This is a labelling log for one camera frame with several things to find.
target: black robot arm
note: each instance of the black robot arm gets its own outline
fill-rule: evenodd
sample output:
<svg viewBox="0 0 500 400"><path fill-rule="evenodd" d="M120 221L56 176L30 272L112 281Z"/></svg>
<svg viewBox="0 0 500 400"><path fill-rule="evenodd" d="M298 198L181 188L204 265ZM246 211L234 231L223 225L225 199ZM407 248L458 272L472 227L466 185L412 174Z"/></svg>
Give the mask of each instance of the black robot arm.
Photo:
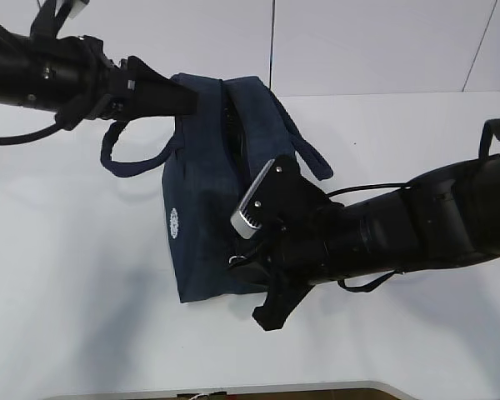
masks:
<svg viewBox="0 0 500 400"><path fill-rule="evenodd" d="M30 36L10 33L0 25L0 103L55 112L55 124L17 137L0 137L0 146L45 138L72 130L83 119L187 115L198 95L153 71L131 56L116 66L95 37L58 33L67 17L87 0L47 0Z"/></svg>
<svg viewBox="0 0 500 400"><path fill-rule="evenodd" d="M296 160L270 162L232 217L236 229L252 224L260 242L230 266L235 276L267 286L267 300L254 318L265 330L281 328L319 283L370 292L395 273L500 257L500 156L488 153L493 136L500 141L500 119L485 123L478 159L348 207L304 179ZM362 287L345 283L383 272Z"/></svg>

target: white wall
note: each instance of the white wall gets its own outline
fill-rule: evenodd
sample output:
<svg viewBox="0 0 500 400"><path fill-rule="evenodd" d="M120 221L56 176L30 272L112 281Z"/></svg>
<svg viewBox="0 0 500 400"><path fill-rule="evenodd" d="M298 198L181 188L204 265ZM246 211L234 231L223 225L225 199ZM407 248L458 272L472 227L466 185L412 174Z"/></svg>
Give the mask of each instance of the white wall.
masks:
<svg viewBox="0 0 500 400"><path fill-rule="evenodd" d="M500 0L492 14L466 90L500 91Z"/></svg>
<svg viewBox="0 0 500 400"><path fill-rule="evenodd" d="M279 95L500 90L500 0L275 3ZM166 76L268 82L272 10L273 0L92 0L62 34L99 37L109 57L134 54ZM0 0L15 33L36 12L36 0Z"/></svg>
<svg viewBox="0 0 500 400"><path fill-rule="evenodd" d="M491 0L277 0L277 94L463 90Z"/></svg>

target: bag strap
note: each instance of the bag strap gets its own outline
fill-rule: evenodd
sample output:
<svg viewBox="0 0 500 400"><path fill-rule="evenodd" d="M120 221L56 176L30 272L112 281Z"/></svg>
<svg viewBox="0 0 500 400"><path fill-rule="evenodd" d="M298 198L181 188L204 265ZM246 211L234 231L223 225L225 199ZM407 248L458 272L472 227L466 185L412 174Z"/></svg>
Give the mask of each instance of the bag strap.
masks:
<svg viewBox="0 0 500 400"><path fill-rule="evenodd" d="M341 279L337 281L337 284L343 288L344 290L348 290L349 292L352 293L369 293L378 286L380 286L382 283L387 281L390 277L393 275L396 275L397 273L401 273L399 271L391 271L389 273L386 273L385 275L382 275L381 277L378 277L374 279L372 282L367 283L366 285L363 286L347 286L346 283L344 282L344 279Z"/></svg>
<svg viewBox="0 0 500 400"><path fill-rule="evenodd" d="M307 164L311 172L319 181L323 179L329 179L333 176L332 167L326 161L326 159L322 156L318 150L311 145L306 139L303 138L302 134L297 128L297 125L294 123L293 119L283 106L283 104L278 100L276 95L268 89L268 92L276 105L277 110L279 111L285 128L291 134L291 143L294 146L295 150L300 157L302 157L303 161Z"/></svg>
<svg viewBox="0 0 500 400"><path fill-rule="evenodd" d="M150 171L161 166L167 161L173 150L178 148L175 136L173 136L168 141L165 148L156 157L150 158L149 160L136 162L113 161L111 157L113 148L127 125L128 122L112 123L111 127L103 137L102 151L100 152L100 162L102 165L113 173L113 175L119 178L135 177L141 173L145 173L146 171Z"/></svg>
<svg viewBox="0 0 500 400"><path fill-rule="evenodd" d="M489 150L493 143L493 137L500 142L500 118L489 119L483 124L482 139L480 140L479 158L489 158Z"/></svg>

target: bag handle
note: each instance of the bag handle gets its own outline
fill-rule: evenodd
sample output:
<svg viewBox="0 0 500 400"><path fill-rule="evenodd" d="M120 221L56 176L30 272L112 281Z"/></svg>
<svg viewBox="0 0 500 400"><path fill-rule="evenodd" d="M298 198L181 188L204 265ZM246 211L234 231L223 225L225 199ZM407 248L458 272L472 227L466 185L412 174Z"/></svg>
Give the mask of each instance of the bag handle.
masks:
<svg viewBox="0 0 500 400"><path fill-rule="evenodd" d="M483 124L479 150L480 160L489 158L489 149L493 143L493 137L500 142L500 118L489 119Z"/></svg>
<svg viewBox="0 0 500 400"><path fill-rule="evenodd" d="M291 134L291 143L294 146L294 149L298 154L300 154L300 157L302 157L309 169L311 169L315 178L319 181L331 178L333 176L333 170L332 167L330 167L330 164L328 164L322 154L318 152L315 147L303 138L293 119L274 93L270 89L268 89L268 92L270 93L277 110L282 116L285 128Z"/></svg>
<svg viewBox="0 0 500 400"><path fill-rule="evenodd" d="M135 177L141 173L161 166L168 160L173 150L178 148L176 140L174 139L175 137L171 137L165 148L156 157L136 162L113 161L111 157L113 148L127 125L128 122L112 123L103 137L102 151L100 152L100 162L102 165L119 178Z"/></svg>

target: black strap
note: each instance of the black strap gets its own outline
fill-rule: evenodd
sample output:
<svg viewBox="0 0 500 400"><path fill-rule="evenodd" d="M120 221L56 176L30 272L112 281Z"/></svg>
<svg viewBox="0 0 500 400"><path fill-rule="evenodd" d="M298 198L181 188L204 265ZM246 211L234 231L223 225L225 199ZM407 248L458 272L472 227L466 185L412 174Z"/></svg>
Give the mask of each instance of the black strap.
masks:
<svg viewBox="0 0 500 400"><path fill-rule="evenodd" d="M500 142L500 118L489 119L483 124L482 140L480 141L479 158L489 158L489 149L495 137Z"/></svg>
<svg viewBox="0 0 500 400"><path fill-rule="evenodd" d="M341 279L340 281L337 281L337 284L343 288L344 290L348 290L349 292L352 293L369 293L378 286L380 286L382 283L387 281L391 276L396 275L397 273L401 273L399 271L392 271L389 273L386 273L385 275L382 275L381 277L378 277L374 279L372 282L367 283L366 285L363 286L354 286L354 287L349 287L346 285L344 282L344 279Z"/></svg>
<svg viewBox="0 0 500 400"><path fill-rule="evenodd" d="M100 162L107 170L119 178L130 178L157 168L167 161L176 147L174 137L168 141L167 146L156 157L149 160L137 162L113 161L111 158L113 148L127 125L128 122L114 122L103 137Z"/></svg>
<svg viewBox="0 0 500 400"><path fill-rule="evenodd" d="M61 129L63 129L63 125L61 123L54 123L52 126L45 127L44 129L34 133L19 136L0 137L0 146L14 146L17 144L35 142L36 140L47 138L48 136L59 132Z"/></svg>

